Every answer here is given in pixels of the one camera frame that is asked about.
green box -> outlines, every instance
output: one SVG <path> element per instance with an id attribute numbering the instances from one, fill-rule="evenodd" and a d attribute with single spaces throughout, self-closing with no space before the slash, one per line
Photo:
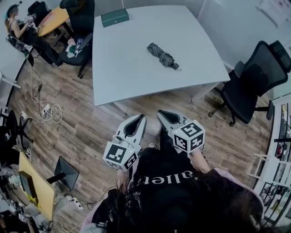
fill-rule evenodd
<path id="1" fill-rule="evenodd" d="M 107 14 L 101 15 L 101 21 L 103 27 L 108 27 L 113 24 L 118 24 L 124 21 L 128 21 L 128 13 L 126 9 L 116 10 Z"/>

yellow table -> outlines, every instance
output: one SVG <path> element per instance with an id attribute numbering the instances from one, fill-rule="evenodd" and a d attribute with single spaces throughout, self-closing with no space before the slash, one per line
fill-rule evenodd
<path id="1" fill-rule="evenodd" d="M 35 192 L 40 204 L 38 208 L 50 221 L 54 210 L 55 190 L 45 178 L 35 169 L 23 152 L 20 152 L 19 171 L 24 171 L 32 177 Z"/>
<path id="2" fill-rule="evenodd" d="M 69 15 L 66 9 L 61 9 L 60 7 L 55 8 L 42 20 L 38 26 L 38 36 L 42 37 L 57 29 L 62 24 L 71 35 L 71 30 L 65 22 L 68 18 Z"/>

table top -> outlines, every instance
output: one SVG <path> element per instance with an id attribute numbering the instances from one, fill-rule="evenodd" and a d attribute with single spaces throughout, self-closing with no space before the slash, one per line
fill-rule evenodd
<path id="1" fill-rule="evenodd" d="M 185 6 L 128 9 L 129 21 L 103 28 L 95 18 L 93 88 L 95 105 L 219 81 L 229 76 L 217 50 Z M 165 68 L 147 46 L 169 53 L 181 71 Z"/>
<path id="2" fill-rule="evenodd" d="M 54 188 L 35 169 L 23 152 L 20 152 L 19 171 L 24 171 L 32 177 L 35 192 L 40 203 L 39 210 L 51 221 L 55 200 Z"/>
<path id="3" fill-rule="evenodd" d="M 44 36 L 61 26 L 69 18 L 66 9 L 53 9 L 38 26 L 38 36 Z"/>

folded umbrella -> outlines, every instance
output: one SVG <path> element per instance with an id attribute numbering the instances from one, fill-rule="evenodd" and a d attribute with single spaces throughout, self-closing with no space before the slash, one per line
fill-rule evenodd
<path id="1" fill-rule="evenodd" d="M 170 67 L 174 70 L 177 70 L 179 65 L 175 63 L 174 58 L 168 54 L 165 53 L 158 45 L 155 43 L 151 43 L 147 50 L 154 56 L 158 57 L 160 59 L 160 62 L 163 64 L 164 67 Z"/>

white cube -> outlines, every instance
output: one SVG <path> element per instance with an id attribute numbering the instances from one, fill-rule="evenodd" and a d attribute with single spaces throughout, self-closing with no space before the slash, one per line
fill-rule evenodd
<path id="1" fill-rule="evenodd" d="M 108 142 L 103 154 L 103 160 L 111 167 L 127 171 L 137 160 L 134 148 L 124 147 L 120 144 Z"/>
<path id="2" fill-rule="evenodd" d="M 187 153 L 204 145 L 205 129 L 197 120 L 173 130 L 172 134 L 174 146 Z"/>

